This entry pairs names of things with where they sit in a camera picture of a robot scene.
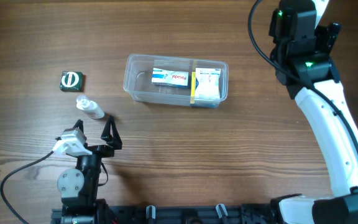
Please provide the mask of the green Zam-Buk box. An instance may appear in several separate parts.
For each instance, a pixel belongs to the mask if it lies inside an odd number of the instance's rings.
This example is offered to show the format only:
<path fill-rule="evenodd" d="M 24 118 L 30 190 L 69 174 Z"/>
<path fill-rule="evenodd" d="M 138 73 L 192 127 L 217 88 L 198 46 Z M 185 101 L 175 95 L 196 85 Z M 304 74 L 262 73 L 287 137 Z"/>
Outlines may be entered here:
<path fill-rule="evenodd" d="M 60 89 L 65 92 L 82 92 L 84 75 L 82 72 L 63 71 Z"/>

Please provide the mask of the white Panadol box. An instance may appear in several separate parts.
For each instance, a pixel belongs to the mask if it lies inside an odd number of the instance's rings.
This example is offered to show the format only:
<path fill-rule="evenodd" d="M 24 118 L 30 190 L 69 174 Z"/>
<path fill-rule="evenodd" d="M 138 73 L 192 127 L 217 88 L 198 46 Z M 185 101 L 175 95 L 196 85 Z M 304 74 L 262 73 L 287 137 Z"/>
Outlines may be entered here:
<path fill-rule="evenodd" d="M 174 86 L 180 88 L 188 87 L 188 72 L 164 70 L 153 68 L 151 82 L 155 85 Z"/>

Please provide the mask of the white medicine box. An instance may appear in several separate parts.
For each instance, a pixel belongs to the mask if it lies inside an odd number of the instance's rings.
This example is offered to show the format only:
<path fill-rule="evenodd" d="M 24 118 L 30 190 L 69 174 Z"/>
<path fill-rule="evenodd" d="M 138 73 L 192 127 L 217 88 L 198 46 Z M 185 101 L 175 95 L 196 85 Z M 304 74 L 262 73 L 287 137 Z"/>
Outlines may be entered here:
<path fill-rule="evenodd" d="M 195 98 L 207 98 L 216 100 L 220 98 L 219 78 L 221 69 L 219 68 L 196 68 L 195 78 Z"/>

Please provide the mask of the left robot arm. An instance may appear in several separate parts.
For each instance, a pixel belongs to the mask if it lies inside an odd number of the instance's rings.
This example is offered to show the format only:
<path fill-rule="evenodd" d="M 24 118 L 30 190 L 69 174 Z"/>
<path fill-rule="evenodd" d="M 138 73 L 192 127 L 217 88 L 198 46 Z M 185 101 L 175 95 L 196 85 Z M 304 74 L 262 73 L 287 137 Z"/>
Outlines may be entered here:
<path fill-rule="evenodd" d="M 83 131 L 83 121 L 78 120 L 71 129 L 66 129 L 59 140 L 69 136 L 79 137 L 80 146 L 89 150 L 89 154 L 76 156 L 76 166 L 63 171 L 58 180 L 57 188 L 61 194 L 62 209 L 53 210 L 51 223 L 118 223 L 118 217 L 109 208 L 105 199 L 98 199 L 98 188 L 103 186 L 99 176 L 106 167 L 102 159 L 113 157 L 116 150 L 122 149 L 114 118 L 106 121 L 101 139 L 105 144 L 89 146 Z"/>

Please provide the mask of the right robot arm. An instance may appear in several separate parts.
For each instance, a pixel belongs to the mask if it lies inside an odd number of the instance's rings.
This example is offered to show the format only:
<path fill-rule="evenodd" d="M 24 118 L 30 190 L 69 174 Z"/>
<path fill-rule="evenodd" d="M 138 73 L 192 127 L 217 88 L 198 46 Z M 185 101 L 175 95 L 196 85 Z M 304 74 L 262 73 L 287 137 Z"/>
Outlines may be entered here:
<path fill-rule="evenodd" d="M 306 116 L 323 153 L 333 197 L 285 195 L 269 203 L 210 207 L 111 207 L 112 223 L 358 223 L 358 130 L 330 57 L 341 26 L 321 26 L 326 1 L 281 1 L 265 57 Z"/>

